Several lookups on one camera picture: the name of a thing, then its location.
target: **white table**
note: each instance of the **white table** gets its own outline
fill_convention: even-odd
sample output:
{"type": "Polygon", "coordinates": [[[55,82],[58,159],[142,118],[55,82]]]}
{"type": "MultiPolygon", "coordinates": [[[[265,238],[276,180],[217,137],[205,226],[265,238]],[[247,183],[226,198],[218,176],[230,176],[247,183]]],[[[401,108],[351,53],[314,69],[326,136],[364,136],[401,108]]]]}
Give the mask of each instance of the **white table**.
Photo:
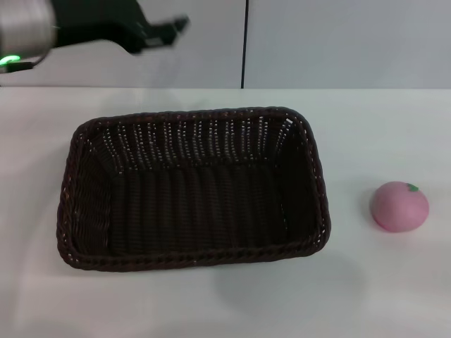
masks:
{"type": "Polygon", "coordinates": [[[451,91],[0,89],[0,337],[451,337],[451,91]],[[332,235],[309,258],[148,273],[66,265],[56,209],[78,125],[102,115],[287,106],[311,123],[332,235]],[[378,229],[390,180],[431,204],[378,229]]]}

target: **pink fruit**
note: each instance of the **pink fruit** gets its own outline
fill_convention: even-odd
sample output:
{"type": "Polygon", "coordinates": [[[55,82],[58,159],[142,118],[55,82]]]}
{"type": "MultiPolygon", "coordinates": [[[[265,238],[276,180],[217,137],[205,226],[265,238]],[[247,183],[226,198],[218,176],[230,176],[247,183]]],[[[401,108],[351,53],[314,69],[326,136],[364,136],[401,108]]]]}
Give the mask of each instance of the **pink fruit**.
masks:
{"type": "Polygon", "coordinates": [[[427,219],[429,202],[414,185],[389,182],[376,190],[371,202],[371,214],[388,231],[410,231],[427,219]]]}

